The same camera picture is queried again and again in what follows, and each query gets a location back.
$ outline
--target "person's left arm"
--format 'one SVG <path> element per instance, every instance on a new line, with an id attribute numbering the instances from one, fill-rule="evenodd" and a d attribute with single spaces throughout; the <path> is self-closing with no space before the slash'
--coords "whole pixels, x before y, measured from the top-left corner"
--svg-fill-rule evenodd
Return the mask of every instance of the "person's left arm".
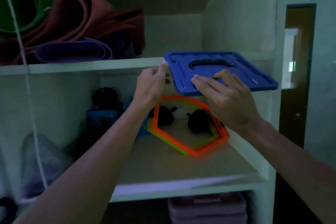
<path id="1" fill-rule="evenodd" d="M 142 71 L 125 113 L 15 224 L 100 223 L 139 128 L 163 93 L 165 68 Z"/>

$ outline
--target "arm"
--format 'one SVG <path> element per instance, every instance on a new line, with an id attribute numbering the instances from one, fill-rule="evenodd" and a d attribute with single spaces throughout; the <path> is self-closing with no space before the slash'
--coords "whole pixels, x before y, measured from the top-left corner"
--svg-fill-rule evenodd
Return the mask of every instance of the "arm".
<path id="1" fill-rule="evenodd" d="M 192 82 L 206 96 L 212 114 L 252 144 L 323 223 L 336 223 L 336 172 L 277 132 L 258 113 L 250 89 L 223 70 Z"/>
<path id="2" fill-rule="evenodd" d="M 165 68 L 141 73 L 126 112 L 15 224 L 100 223 L 139 128 L 165 88 Z"/>

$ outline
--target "shelf board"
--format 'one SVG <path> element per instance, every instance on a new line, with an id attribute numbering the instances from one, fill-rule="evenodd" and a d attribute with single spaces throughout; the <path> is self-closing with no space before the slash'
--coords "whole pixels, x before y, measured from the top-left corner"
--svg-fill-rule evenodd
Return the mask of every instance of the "shelf board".
<path id="1" fill-rule="evenodd" d="M 102 71 L 111 73 L 130 73 L 132 70 L 159 66 L 164 58 L 137 58 L 121 60 L 90 61 L 62 64 L 33 64 L 28 65 L 31 74 Z M 0 75 L 20 75 L 26 73 L 24 65 L 0 66 Z"/>
<path id="2" fill-rule="evenodd" d="M 173 131 L 192 139 L 187 119 Z M 152 135 L 136 140 L 110 202 L 253 190 L 264 184 L 260 173 L 228 142 L 201 158 L 193 158 Z"/>

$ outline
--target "white rope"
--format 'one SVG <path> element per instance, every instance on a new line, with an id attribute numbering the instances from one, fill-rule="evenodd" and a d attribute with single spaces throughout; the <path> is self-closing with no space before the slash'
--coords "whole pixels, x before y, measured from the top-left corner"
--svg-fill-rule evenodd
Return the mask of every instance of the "white rope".
<path id="1" fill-rule="evenodd" d="M 12 1 L 7 0 L 7 2 L 8 2 L 9 9 L 10 9 L 10 13 L 11 13 L 12 18 L 13 18 L 14 29 L 15 29 L 17 41 L 19 42 L 19 47 L 20 47 L 20 54 L 21 54 L 21 57 L 22 57 L 22 60 L 23 60 L 23 64 L 26 67 L 26 72 L 25 72 L 26 88 L 27 88 L 28 105 L 29 105 L 29 111 L 30 111 L 31 127 L 33 129 L 33 135 L 34 135 L 35 153 L 36 153 L 36 158 L 37 158 L 37 164 L 38 164 L 38 167 L 39 167 L 39 170 L 40 170 L 40 175 L 41 175 L 41 178 L 42 178 L 42 183 L 43 183 L 44 189 L 47 189 L 48 184 L 47 184 L 47 180 L 46 180 L 45 175 L 44 175 L 42 162 L 41 162 L 39 141 L 38 141 L 38 138 L 37 138 L 37 127 L 36 127 L 36 121 L 35 121 L 35 113 L 34 113 L 33 100 L 32 100 L 32 96 L 31 96 L 31 89 L 30 89 L 30 82 L 29 82 L 30 70 L 29 70 L 29 66 L 27 65 L 27 60 L 26 60 L 26 56 L 25 56 L 25 49 L 24 49 L 23 44 L 22 44 L 22 39 L 21 39 L 20 31 L 19 31 L 19 26 L 18 26 L 18 23 L 16 21 L 16 16 L 15 16 L 15 11 L 14 11 Z"/>

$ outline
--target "hexagonal agility ring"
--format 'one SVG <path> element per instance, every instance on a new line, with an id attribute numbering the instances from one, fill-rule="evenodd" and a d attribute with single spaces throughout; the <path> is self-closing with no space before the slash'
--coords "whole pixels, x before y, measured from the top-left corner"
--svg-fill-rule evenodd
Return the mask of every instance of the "hexagonal agility ring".
<path id="1" fill-rule="evenodd" d="M 213 136 L 208 140 L 201 142 L 196 147 L 191 148 L 190 146 L 182 143 L 181 141 L 177 140 L 176 138 L 172 137 L 168 133 L 158 128 L 160 103 L 164 101 L 179 101 L 186 104 L 189 107 L 192 107 L 195 110 L 202 109 L 206 111 L 213 121 L 213 124 L 210 125 Z M 176 150 L 180 151 L 182 154 L 191 155 L 195 158 L 208 153 L 214 147 L 218 146 L 220 143 L 226 141 L 229 138 L 229 134 L 225 129 L 224 125 L 210 113 L 210 109 L 207 104 L 195 98 L 185 97 L 178 94 L 165 96 L 160 99 L 160 101 L 155 105 L 154 109 L 149 114 L 147 130 L 154 136 L 160 138 L 165 143 L 169 144 Z"/>

